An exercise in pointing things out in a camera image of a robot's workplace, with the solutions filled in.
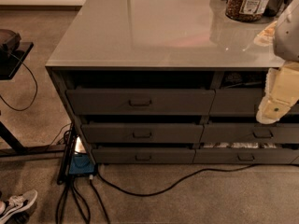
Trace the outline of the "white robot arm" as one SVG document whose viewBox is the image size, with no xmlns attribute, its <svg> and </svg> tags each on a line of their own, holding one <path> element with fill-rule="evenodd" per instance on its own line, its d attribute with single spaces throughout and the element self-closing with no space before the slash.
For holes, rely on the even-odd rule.
<svg viewBox="0 0 299 224">
<path fill-rule="evenodd" d="M 273 51 L 285 63 L 279 69 L 270 68 L 266 75 L 256 114 L 261 124 L 279 121 L 299 100 L 299 0 L 292 0 L 278 17 Z"/>
</svg>

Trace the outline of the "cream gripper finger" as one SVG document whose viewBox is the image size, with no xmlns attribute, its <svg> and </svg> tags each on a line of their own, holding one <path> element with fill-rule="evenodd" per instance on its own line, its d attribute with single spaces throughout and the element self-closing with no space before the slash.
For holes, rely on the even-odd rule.
<svg viewBox="0 0 299 224">
<path fill-rule="evenodd" d="M 259 104 L 256 120 L 261 124 L 273 124 L 290 110 L 289 106 L 274 102 L 269 97 L 264 97 Z"/>
</svg>

